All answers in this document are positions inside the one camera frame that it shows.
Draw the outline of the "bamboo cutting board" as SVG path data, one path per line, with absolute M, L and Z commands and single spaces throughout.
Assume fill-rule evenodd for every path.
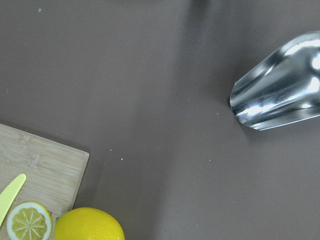
M 18 174 L 26 181 L 12 206 L 43 205 L 58 217 L 71 210 L 89 153 L 7 125 L 0 126 L 0 188 Z

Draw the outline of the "steel scoop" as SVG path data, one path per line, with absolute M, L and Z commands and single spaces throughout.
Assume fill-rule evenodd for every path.
M 252 68 L 234 84 L 229 105 L 258 131 L 319 117 L 319 31 L 295 37 Z

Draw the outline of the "whole yellow lemon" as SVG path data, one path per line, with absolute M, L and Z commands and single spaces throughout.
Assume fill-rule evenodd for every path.
M 124 240 L 119 222 L 110 214 L 91 207 L 70 210 L 56 220 L 55 240 Z

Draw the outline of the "lemon half slice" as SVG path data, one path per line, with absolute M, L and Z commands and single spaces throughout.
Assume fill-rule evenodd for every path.
M 6 221 L 7 234 L 11 240 L 48 240 L 52 229 L 51 213 L 36 202 L 17 205 Z

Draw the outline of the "yellow plastic knife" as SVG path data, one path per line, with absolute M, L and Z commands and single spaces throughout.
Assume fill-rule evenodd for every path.
M 27 176 L 25 173 L 17 175 L 0 193 L 0 224 L 2 225 L 11 205 L 24 185 Z

